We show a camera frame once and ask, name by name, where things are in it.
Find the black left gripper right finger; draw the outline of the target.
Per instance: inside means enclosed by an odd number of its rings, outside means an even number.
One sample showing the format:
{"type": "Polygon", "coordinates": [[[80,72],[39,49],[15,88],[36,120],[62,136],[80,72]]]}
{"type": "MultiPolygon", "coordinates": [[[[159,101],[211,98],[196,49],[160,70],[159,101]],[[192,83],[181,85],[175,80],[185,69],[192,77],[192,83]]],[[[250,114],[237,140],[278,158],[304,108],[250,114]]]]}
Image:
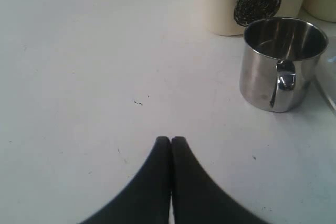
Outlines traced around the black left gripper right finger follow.
{"type": "Polygon", "coordinates": [[[184,137],[174,137],[171,150],[175,223],[266,223],[210,178],[184,137]]]}

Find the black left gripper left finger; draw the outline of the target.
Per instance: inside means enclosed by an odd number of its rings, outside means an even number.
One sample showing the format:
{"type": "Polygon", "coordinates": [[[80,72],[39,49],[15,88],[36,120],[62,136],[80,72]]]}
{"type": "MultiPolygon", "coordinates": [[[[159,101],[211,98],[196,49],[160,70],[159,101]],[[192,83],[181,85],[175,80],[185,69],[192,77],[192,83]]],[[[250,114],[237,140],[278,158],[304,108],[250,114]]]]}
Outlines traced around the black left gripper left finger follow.
{"type": "Polygon", "coordinates": [[[171,142],[159,136],[132,180],[83,223],[169,223],[171,188],[171,142]]]}

